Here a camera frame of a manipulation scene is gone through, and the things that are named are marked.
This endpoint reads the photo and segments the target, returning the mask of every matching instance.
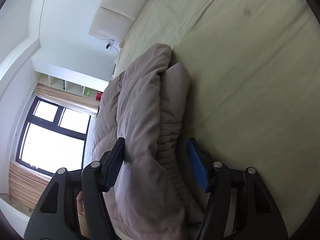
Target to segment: red object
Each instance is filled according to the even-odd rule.
[[[96,100],[101,101],[102,94],[103,94],[103,92],[98,91]]]

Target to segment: white wall shelf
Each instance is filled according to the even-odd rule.
[[[74,95],[83,96],[95,100],[98,93],[98,91],[95,89],[91,89],[83,85],[75,84],[67,80],[40,73],[38,71],[35,71],[35,76],[37,82],[40,84],[63,90]]]

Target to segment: window pane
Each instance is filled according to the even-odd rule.
[[[89,118],[90,116],[88,114],[66,108],[61,119],[60,127],[86,134]]]
[[[53,122],[57,110],[58,110],[57,106],[48,104],[43,101],[39,101],[34,115],[42,119],[48,120],[50,122]]]
[[[30,124],[22,160],[32,166],[55,173],[81,169],[84,141]]]

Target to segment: bed sheet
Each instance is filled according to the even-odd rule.
[[[320,193],[320,26],[305,0],[150,0],[115,76],[155,43],[192,77],[178,159],[195,198],[185,139],[230,168],[255,167],[291,235]]]

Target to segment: window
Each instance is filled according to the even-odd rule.
[[[24,123],[16,161],[53,176],[83,167],[90,116],[36,97]]]

